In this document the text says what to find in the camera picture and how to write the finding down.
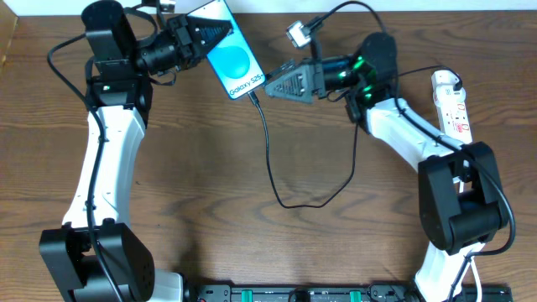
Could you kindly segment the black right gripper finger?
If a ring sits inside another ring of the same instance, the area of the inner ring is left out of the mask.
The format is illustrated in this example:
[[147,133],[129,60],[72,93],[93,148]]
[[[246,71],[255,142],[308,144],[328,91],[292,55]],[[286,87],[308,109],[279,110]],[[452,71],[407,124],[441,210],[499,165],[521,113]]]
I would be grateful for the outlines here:
[[268,81],[263,87],[267,96],[293,102],[305,103],[307,88],[307,65],[296,64],[294,69],[274,81]]
[[267,81],[274,81],[279,77],[283,76],[284,74],[288,73],[289,71],[293,70],[295,65],[296,63],[294,59],[288,60],[284,62],[281,66],[267,73],[265,75],[265,79]]

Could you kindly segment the blue screen Galaxy smartphone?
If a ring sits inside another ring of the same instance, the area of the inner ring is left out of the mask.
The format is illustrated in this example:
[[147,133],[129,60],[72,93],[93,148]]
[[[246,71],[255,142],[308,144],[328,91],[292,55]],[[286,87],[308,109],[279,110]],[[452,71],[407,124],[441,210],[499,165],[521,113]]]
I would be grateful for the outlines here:
[[188,12],[187,15],[231,23],[232,32],[207,55],[211,67],[230,99],[236,100],[266,81],[261,65],[225,1],[208,2]]

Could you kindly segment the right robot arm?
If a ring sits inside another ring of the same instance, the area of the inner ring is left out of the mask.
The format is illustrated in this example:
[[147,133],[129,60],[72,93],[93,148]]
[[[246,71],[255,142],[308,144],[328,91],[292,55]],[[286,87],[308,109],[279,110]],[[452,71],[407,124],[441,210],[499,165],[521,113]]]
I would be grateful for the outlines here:
[[352,55],[321,56],[312,34],[291,34],[311,55],[273,74],[269,96],[299,102],[340,91],[352,123],[385,142],[417,173],[420,223],[429,240],[414,277],[420,298],[452,301],[475,258],[486,257],[496,233],[516,229],[492,149],[428,123],[400,95],[394,38],[376,32]]

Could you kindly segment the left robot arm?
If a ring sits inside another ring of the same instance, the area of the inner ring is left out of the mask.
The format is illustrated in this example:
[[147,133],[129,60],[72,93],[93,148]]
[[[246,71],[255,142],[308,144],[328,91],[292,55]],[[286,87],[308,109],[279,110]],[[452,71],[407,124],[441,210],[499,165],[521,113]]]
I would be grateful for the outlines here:
[[81,177],[61,226],[45,230],[39,252],[66,301],[181,301],[183,278],[159,270],[130,227],[129,202],[138,148],[148,126],[153,88],[161,75],[195,67],[228,35],[232,15],[223,1],[164,19],[138,39],[129,16],[141,7],[116,1],[88,5],[82,38],[86,62],[88,144]]

